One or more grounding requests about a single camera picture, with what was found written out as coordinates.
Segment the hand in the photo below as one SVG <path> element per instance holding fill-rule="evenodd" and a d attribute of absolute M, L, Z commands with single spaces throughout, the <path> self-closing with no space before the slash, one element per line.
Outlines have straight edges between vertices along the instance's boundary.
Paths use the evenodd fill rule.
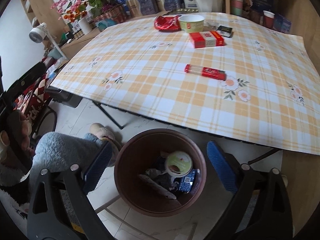
<path fill-rule="evenodd" d="M 22 133 L 22 136 L 23 136 L 23 140 L 21 142 L 21 149 L 23 151 L 27 151 L 28 154 L 30 155 L 30 157 L 33 157 L 35 155 L 35 151 L 32 150 L 29 145 L 30 145 L 30 138 L 29 138 L 29 135 L 31 133 L 31 124 L 28 120 L 26 120 L 26 116 L 19 112 L 20 113 L 20 120 L 21 120 L 21 133 Z M 6 131 L 4 131 L 2 133 L 2 137 L 1 137 L 3 143 L 5 145 L 9 145 L 10 144 L 10 140 L 9 140 L 9 137 L 8 137 L 8 134 Z"/>

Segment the crumpled red bag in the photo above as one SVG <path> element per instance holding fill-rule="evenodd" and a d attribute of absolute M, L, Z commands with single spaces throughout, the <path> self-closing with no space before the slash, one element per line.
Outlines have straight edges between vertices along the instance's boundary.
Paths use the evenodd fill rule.
<path fill-rule="evenodd" d="M 181 15 L 173 16 L 173 17 L 163 17 L 159 16 L 155 19 L 155 29 L 159 31 L 180 31 L 180 23 L 178 18 Z"/>

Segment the tile floor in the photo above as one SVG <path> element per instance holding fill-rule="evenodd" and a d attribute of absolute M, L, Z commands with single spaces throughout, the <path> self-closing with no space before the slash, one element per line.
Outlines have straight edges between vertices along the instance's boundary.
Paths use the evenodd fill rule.
<path fill-rule="evenodd" d="M 77 108 L 51 102 L 50 106 L 57 111 L 58 123 L 56 132 L 82 137 L 88 132 L 93 122 L 100 122 L 110 127 L 119 142 L 123 144 L 134 135 L 153 128 L 169 128 L 188 135 L 194 140 L 206 157 L 206 144 L 214 138 L 225 152 L 233 154 L 239 163 L 246 163 L 270 150 L 269 147 L 250 145 L 242 142 L 218 138 L 188 129 L 177 128 L 172 125 L 151 121 L 129 113 L 105 107 L 105 109 L 121 124 L 119 130 L 91 101 L 83 99 Z M 41 127 L 40 134 L 51 129 L 52 119 L 47 117 Z M 229 201 L 231 193 L 227 192 L 220 183 L 209 160 L 207 161 L 207 181 L 199 199 L 186 211 L 167 218 L 154 218 L 142 215 L 131 209 L 122 199 L 117 200 L 109 209 L 130 225 L 159 240 L 186 240 L 193 223 L 198 223 L 193 240 L 202 240 L 212 229 L 222 215 Z M 281 168 L 282 152 L 278 152 L 258 163 L 252 168 L 259 171 L 270 171 L 271 168 Z M 106 168 L 96 189 L 88 194 L 93 208 L 98 208 L 118 195 L 113 176 L 114 168 Z M 105 210 L 98 214 L 99 218 L 118 240 L 140 240 L 147 237 L 137 233 Z"/>

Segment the table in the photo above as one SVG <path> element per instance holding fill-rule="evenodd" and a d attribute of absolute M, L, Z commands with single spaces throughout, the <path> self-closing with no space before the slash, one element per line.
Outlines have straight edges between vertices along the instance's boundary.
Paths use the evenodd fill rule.
<path fill-rule="evenodd" d="M 319 155 L 320 77 L 303 39 L 223 13 L 223 47 L 194 49 L 184 32 L 154 19 L 107 28 L 52 86 L 160 121 L 234 139 Z M 225 82 L 184 73 L 186 64 L 225 70 Z"/>

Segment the flower basket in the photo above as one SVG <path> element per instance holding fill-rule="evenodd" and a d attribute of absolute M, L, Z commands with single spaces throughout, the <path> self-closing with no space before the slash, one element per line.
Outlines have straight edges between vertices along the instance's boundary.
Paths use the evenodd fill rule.
<path fill-rule="evenodd" d="M 105 14 L 94 18 L 96 26 L 100 32 L 103 32 L 106 28 L 125 22 L 127 15 L 121 4 L 109 9 Z"/>

